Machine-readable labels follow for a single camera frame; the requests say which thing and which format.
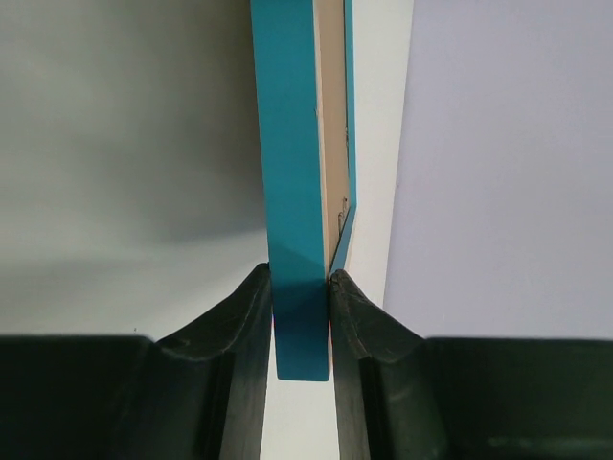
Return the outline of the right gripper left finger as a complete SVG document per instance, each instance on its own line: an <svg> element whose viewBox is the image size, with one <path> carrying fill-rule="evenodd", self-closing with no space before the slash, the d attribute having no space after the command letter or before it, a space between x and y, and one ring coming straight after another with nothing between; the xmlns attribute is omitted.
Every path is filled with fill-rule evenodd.
<svg viewBox="0 0 613 460"><path fill-rule="evenodd" d="M5 335L5 459L256 459L272 295L267 264L180 330Z"/></svg>

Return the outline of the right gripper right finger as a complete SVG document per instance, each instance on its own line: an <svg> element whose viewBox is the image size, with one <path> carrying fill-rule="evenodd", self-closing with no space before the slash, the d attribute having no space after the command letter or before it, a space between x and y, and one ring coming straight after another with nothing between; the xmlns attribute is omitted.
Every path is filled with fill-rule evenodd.
<svg viewBox="0 0 613 460"><path fill-rule="evenodd" d="M612 345L423 338L345 271L329 281L344 459L608 459Z"/></svg>

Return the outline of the blue picture frame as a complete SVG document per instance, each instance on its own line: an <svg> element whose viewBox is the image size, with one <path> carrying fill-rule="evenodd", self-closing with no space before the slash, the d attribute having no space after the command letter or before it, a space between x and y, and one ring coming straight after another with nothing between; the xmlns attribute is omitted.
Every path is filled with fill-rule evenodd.
<svg viewBox="0 0 613 460"><path fill-rule="evenodd" d="M350 1L251 5L277 375L330 375L328 283L357 208Z"/></svg>

